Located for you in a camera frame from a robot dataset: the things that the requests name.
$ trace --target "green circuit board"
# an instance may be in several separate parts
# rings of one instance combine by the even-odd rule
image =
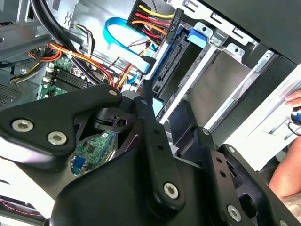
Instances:
[[[72,61],[67,57],[62,57],[59,60],[56,60],[54,63],[55,66],[65,69],[66,71],[70,71],[73,66]]]
[[[66,93],[56,86],[42,85],[38,100],[51,98]],[[103,164],[113,155],[115,149],[115,133],[105,132],[102,136],[85,141],[76,147],[71,156],[71,171],[80,176]]]

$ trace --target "black plastic cover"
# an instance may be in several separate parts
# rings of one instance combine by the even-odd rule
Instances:
[[[262,44],[301,63],[301,1],[198,0],[223,14]]]

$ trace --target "metal panel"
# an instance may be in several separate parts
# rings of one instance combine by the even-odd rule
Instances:
[[[14,24],[0,27],[0,61],[51,41],[49,35],[36,37],[39,23],[27,21],[28,11],[29,0],[3,0],[0,21]]]
[[[207,124],[250,71],[228,54],[219,53],[188,96],[199,126]]]
[[[0,70],[0,110],[34,101],[38,93],[38,85],[28,81],[10,84],[10,78],[11,74]]]

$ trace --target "black mounting arm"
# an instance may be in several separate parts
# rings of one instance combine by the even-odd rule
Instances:
[[[173,156],[151,87],[125,97],[101,84],[0,112],[0,156],[41,171],[63,169],[86,139],[118,133],[115,158],[61,191],[50,225],[300,225],[233,147],[215,148],[186,102],[170,120]]]

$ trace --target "yellow wire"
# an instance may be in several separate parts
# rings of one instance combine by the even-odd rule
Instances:
[[[38,62],[32,69],[30,69],[28,72],[25,73],[25,75],[30,74],[34,69],[36,69],[39,66],[40,62]]]
[[[139,55],[144,55],[148,50],[150,50],[150,47],[147,47],[145,50],[143,50]],[[132,70],[132,68],[133,68],[134,66],[133,65],[131,65],[130,67],[129,67],[129,69],[127,70],[127,72],[124,74],[124,76],[122,77],[122,79],[120,80],[120,82],[119,82],[119,84],[118,84],[118,86],[117,86],[117,89],[120,89],[120,87],[122,86],[122,84],[124,83],[124,81],[125,81],[125,79],[127,78],[127,76],[128,76],[128,74],[130,74],[130,72],[131,72],[131,70]]]
[[[142,6],[142,5],[139,5],[139,7],[140,7],[143,11],[147,12],[147,13],[150,14],[150,15],[158,16],[158,17],[161,17],[161,18],[173,18],[173,17],[174,17],[174,14],[171,14],[171,15],[163,15],[163,14],[160,14],[160,13],[152,12],[152,11],[148,10],[147,8],[145,8],[145,7]]]
[[[159,45],[156,44],[153,40],[151,40],[151,39],[149,38],[149,36],[146,36],[146,37],[147,37],[148,40],[150,40],[150,42],[151,42],[152,44],[154,44],[155,46],[159,46]]]
[[[62,51],[63,53],[66,53],[66,54],[69,54],[69,53],[70,53],[69,51],[66,51],[66,50],[60,48],[59,46],[55,45],[54,43],[51,43],[50,45],[51,45],[52,47],[54,47],[54,48],[56,48],[56,49]],[[86,61],[86,62],[92,64],[92,65],[95,66],[96,68],[99,68],[99,67],[97,66],[97,64],[94,63],[94,61],[93,61],[92,59],[90,60],[90,59],[84,58],[81,54],[73,53],[73,52],[72,52],[72,56],[77,57],[77,58],[79,58],[79,59],[82,59],[82,60],[84,60],[84,61]],[[104,74],[104,76],[108,79],[110,85],[112,85],[111,80],[108,78],[108,76],[107,76],[105,73],[103,73],[103,74]]]
[[[131,65],[131,66],[129,67],[129,69],[127,70],[127,73],[125,73],[124,76],[123,76],[123,78],[120,80],[120,82],[119,82],[119,84],[118,84],[118,86],[117,86],[117,89],[120,89],[120,87],[121,87],[122,84],[124,83],[124,81],[125,81],[125,79],[127,78],[128,74],[130,74],[130,71],[132,70],[133,67],[134,67],[133,65]]]
[[[134,20],[134,21],[132,21],[132,24],[145,24],[145,25],[148,25],[149,27],[152,27],[153,29],[156,29],[158,32],[161,32],[162,34],[167,35],[166,31],[162,30],[161,28],[158,28],[155,25],[145,22],[143,20]]]

